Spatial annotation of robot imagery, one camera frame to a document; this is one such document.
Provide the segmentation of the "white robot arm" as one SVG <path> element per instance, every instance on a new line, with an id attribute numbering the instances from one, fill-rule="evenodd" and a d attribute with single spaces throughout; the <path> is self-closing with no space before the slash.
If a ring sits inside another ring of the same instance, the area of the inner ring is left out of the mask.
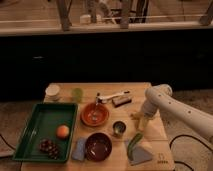
<path id="1" fill-rule="evenodd" d="M 140 116 L 152 118 L 158 109 L 163 109 L 213 144 L 213 115 L 175 100 L 172 93 L 172 88 L 168 84 L 147 88 Z"/>

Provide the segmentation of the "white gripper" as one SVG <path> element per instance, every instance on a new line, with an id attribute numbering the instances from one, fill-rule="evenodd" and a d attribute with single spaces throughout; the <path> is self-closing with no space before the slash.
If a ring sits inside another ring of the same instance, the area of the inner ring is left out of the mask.
<path id="1" fill-rule="evenodd" d="M 141 106 L 141 112 L 145 117 L 141 117 L 138 123 L 138 130 L 143 132 L 149 122 L 157 113 L 157 107 L 149 101 L 145 101 Z"/>

